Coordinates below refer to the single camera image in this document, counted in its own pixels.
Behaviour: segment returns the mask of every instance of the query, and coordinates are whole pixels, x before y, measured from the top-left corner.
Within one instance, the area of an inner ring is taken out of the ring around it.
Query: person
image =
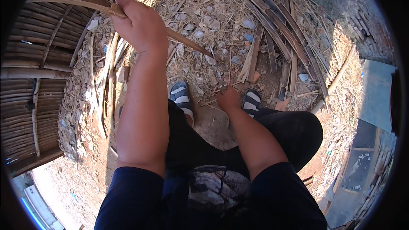
[[[256,90],[243,106],[232,86],[216,95],[238,146],[221,151],[192,128],[188,87],[167,98],[168,38],[161,17],[135,0],[115,0],[128,18],[116,31],[139,54],[120,115],[118,163],[95,229],[327,229],[297,176],[323,138],[305,111],[261,106]]]

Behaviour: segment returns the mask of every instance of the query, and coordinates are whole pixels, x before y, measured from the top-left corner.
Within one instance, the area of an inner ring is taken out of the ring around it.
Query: right hand
[[[162,18],[153,8],[135,0],[115,0],[128,18],[112,16],[115,30],[137,53],[168,54],[168,36]]]
[[[241,110],[238,93],[231,85],[227,86],[224,93],[219,92],[216,95],[216,99],[219,107],[226,113],[236,109]]]

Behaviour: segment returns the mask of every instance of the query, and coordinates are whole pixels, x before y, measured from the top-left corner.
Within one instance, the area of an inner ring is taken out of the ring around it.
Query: navy blue t-shirt
[[[235,181],[240,179],[235,172],[226,177],[226,172],[201,169],[196,180],[186,174],[165,182],[151,171],[118,168],[95,229],[327,229],[324,215],[290,163],[268,167],[251,184]],[[215,182],[212,176],[219,179]]]

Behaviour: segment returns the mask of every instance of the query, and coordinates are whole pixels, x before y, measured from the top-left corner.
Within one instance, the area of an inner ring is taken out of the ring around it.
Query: bamboo wall
[[[70,66],[78,58],[84,30],[95,14],[94,9],[49,2],[25,3],[20,10],[1,59],[0,81],[1,142],[6,163],[14,171],[21,173],[62,155],[56,149],[58,111]],[[35,107],[37,78],[41,80]]]

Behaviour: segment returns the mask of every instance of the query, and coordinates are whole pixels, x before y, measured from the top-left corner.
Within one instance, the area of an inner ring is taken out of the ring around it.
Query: sandal
[[[253,88],[246,91],[242,109],[253,118],[258,115],[258,111],[261,109],[261,96]]]
[[[171,88],[169,99],[176,103],[177,107],[192,118],[192,127],[194,123],[192,106],[190,105],[189,90],[184,81],[179,81]]]

